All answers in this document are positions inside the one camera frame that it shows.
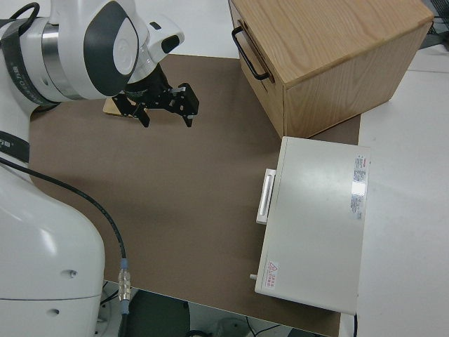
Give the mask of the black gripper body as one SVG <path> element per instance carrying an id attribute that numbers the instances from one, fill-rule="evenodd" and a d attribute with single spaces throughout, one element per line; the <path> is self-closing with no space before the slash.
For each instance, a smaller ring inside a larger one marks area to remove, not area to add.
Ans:
<path id="1" fill-rule="evenodd" d="M 155 69 L 144 79 L 129 83 L 115 96 L 121 114 L 132 115 L 138 107 L 163 109 L 180 116 L 196 116 L 199 99 L 188 83 L 173 88 L 162 69 Z"/>

